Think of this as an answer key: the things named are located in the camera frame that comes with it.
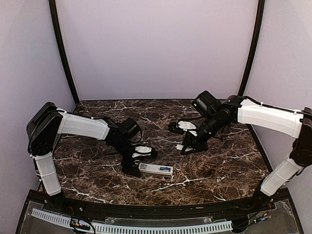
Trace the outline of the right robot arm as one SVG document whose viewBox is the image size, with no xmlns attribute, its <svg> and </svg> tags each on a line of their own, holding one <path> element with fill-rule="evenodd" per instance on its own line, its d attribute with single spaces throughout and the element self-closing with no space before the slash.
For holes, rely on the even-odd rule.
<svg viewBox="0 0 312 234">
<path fill-rule="evenodd" d="M 176 123 L 178 132 L 184 134 L 183 143 L 177 145 L 182 155 L 206 151 L 208 140 L 224 126 L 231 123 L 250 124 L 284 133 L 295 139 L 292 151 L 260 184 L 259 191 L 249 200 L 249 208 L 260 211 L 268 198 L 296 173 L 312 164 L 312 110 L 285 109 L 258 102 L 251 97 L 232 95 L 225 101 L 217 100 L 204 91 L 192 102 L 204 121 L 195 126 L 181 119 Z"/>
</svg>

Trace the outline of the white battery cover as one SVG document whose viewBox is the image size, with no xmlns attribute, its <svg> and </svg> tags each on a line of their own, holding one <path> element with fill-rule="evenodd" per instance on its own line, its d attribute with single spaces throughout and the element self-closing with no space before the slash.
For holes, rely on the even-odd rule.
<svg viewBox="0 0 312 234">
<path fill-rule="evenodd" d="M 183 145 L 177 144 L 177 145 L 176 145 L 176 149 L 177 149 L 177 150 L 182 150 L 182 149 L 183 149 Z"/>
</svg>

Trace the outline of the white remote control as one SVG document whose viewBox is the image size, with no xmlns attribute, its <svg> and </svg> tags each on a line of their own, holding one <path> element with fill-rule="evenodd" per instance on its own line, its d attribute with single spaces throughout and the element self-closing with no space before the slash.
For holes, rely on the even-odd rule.
<svg viewBox="0 0 312 234">
<path fill-rule="evenodd" d="M 170 172 L 160 171 L 159 170 L 160 167 L 171 167 L 171 171 Z M 173 171 L 174 171 L 174 168 L 172 166 L 163 166 L 163 165 L 146 164 L 146 163 L 140 163 L 138 168 L 139 168 L 139 171 L 143 173 L 167 175 L 167 176 L 172 176 Z"/>
</svg>

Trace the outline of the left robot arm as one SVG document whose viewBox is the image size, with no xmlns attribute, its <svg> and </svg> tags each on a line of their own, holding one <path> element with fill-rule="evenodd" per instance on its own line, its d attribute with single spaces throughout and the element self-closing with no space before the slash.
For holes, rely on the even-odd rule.
<svg viewBox="0 0 312 234">
<path fill-rule="evenodd" d="M 141 132 L 141 128 L 132 118 L 116 123 L 108 117 L 75 115 L 47 102 L 29 121 L 26 131 L 29 139 L 27 150 L 36 164 L 47 194 L 51 196 L 49 203 L 57 212 L 63 213 L 69 208 L 69 202 L 59 194 L 61 185 L 53 161 L 57 136 L 68 134 L 103 140 L 129 161 L 134 150 L 131 139 Z"/>
</svg>

